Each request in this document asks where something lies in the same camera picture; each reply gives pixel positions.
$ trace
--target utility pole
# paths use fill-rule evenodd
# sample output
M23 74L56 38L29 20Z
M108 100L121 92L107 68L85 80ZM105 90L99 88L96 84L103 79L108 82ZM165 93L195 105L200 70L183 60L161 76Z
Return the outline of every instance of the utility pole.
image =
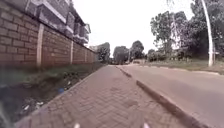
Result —
M131 48L128 50L128 61L131 62Z
M204 0L201 0L202 2L202 6L204 9L204 13L205 13L205 18L206 18L206 23L207 23L207 27L208 27L208 40L209 40L209 49L208 49L208 54L209 54L209 60L208 60L208 66L211 67L213 65L213 42L212 42L212 30L211 30L211 24L210 24L210 19L209 19L209 15L208 15L208 10L205 4Z

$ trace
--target grass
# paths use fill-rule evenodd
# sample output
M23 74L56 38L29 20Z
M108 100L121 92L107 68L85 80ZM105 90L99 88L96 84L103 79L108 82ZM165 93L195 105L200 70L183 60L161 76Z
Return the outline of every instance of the grass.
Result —
M149 62L149 66L182 68L189 71L208 71L217 72L224 75L224 62L216 61L212 67L208 67L208 61L205 60L191 60L186 61L157 61Z
M0 70L0 103L16 122L93 73L103 64L77 64L42 70Z

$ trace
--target road edge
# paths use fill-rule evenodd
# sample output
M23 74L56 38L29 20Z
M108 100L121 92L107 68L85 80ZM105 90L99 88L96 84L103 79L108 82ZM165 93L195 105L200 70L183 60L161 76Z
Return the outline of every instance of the road edge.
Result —
M219 72L214 72L214 71L206 71L206 70L188 70L188 69L183 69L183 68L171 68L171 67L166 67L166 66L149 66L153 68L163 68L163 69L173 69L173 70L178 70L178 71L186 71L186 72L193 72L193 73L202 73L202 74L209 74L209 75L219 75L221 76Z
M125 76L132 78L132 75L123 70L122 68L119 68L116 66ZM166 108L169 112L171 112L173 115L175 115L180 121L190 128L212 128L205 123L202 123L195 119L194 117L190 116L186 112L184 112L181 108L179 108L177 105L169 101L167 98L156 92L155 90L149 88L146 84L143 82L134 79L136 82L136 85L139 86L145 93L150 95L152 98L154 98L158 103L160 103L164 108Z

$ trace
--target stone wall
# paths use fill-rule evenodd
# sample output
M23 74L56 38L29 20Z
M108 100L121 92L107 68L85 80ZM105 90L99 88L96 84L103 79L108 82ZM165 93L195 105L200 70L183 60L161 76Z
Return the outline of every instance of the stone wall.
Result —
M93 51L63 33L0 1L0 66L35 67L38 62L43 67L92 63L94 56Z

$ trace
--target tree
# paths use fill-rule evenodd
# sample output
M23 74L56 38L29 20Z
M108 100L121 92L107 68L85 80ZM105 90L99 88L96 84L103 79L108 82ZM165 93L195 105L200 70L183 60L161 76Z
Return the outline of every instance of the tree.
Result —
M144 46L143 44L137 40L135 41L133 44L132 44L132 47L131 47L131 57L134 58L134 59L140 59L142 58L142 51L144 50Z
M128 60L129 50L125 46L117 46L114 49L114 60L118 64L123 64Z
M100 61L107 62L110 58L110 44L104 43L99 45L97 53Z
M212 36L214 41L214 47L220 53L223 52L223 26L224 25L224 6L220 4L219 0L207 2L208 13L211 19ZM194 57L205 58L207 57L209 49L208 41L208 28L206 24L206 17L204 14L202 3L196 0L191 5L194 17L191 20L184 23L181 29L181 40L183 47L187 47L189 54Z
M152 54L153 52L155 52L154 49L149 49L149 51L148 51L148 55L149 55L149 54Z
M171 27L172 27L173 36L175 37L175 43L177 46L182 45L181 29L183 28L186 22L187 22L187 17L183 11L180 11L174 14L174 21L172 22Z
M171 2L173 2L173 0L166 0L166 2L169 4ZM207 31L208 31L208 38L209 38L209 67L213 65L213 42L212 42L212 30L211 30L211 24L210 24L210 19L209 19L209 15L208 15L208 10L205 4L204 0L201 0L202 6L203 6L203 11L206 17L206 23L207 23Z
M151 32L155 39L155 45L158 46L158 43L161 42L164 48L164 52L166 55L170 55L172 52L172 42L171 31L172 31L172 15L173 13L169 13L169 11L164 13L159 13L156 17L153 17L151 20Z

